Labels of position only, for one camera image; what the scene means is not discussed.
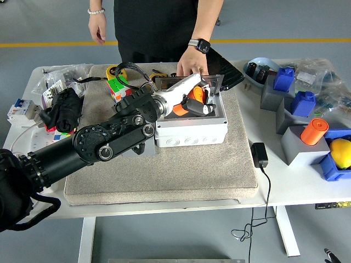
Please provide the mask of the person's right hand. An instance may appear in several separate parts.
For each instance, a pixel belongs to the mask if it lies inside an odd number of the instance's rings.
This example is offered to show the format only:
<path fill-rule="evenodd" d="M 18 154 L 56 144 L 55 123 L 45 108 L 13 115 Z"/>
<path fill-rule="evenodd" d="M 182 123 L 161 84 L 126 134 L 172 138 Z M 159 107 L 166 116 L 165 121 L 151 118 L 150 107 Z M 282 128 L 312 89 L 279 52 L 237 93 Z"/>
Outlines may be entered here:
<path fill-rule="evenodd" d="M 90 15 L 88 27 L 92 40 L 96 44 L 103 45 L 106 40 L 106 17 L 104 13 Z"/>

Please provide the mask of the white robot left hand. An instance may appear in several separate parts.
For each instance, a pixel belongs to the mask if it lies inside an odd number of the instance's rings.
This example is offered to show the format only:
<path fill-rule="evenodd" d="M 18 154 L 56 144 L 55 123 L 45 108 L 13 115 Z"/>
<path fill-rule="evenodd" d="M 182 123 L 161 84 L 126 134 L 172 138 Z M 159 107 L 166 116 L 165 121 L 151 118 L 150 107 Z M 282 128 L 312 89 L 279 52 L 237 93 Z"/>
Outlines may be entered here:
<path fill-rule="evenodd" d="M 159 104 L 161 116 L 166 117 L 172 112 L 177 116 L 187 113 L 206 116 L 214 112 L 216 105 L 209 104 L 210 88 L 200 74 L 185 77 L 166 91 L 158 91 L 152 95 Z"/>

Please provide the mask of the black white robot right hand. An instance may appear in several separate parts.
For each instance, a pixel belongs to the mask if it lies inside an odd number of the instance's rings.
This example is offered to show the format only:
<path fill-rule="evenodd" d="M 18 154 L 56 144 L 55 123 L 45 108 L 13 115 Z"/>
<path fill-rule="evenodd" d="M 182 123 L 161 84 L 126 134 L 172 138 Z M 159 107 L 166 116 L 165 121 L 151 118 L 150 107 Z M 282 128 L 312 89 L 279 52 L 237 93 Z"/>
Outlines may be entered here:
<path fill-rule="evenodd" d="M 325 263 L 341 263 L 340 259 L 329 249 L 324 249 L 327 259 L 324 260 Z"/>

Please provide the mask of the person's left hand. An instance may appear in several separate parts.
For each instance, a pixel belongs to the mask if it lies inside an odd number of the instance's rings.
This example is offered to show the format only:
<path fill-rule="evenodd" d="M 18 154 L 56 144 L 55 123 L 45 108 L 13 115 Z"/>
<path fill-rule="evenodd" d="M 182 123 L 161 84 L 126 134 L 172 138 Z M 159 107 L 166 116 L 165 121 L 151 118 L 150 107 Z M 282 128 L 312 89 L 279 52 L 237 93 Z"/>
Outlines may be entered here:
<path fill-rule="evenodd" d="M 189 45 L 177 64 L 177 76 L 208 75 L 206 54 Z"/>

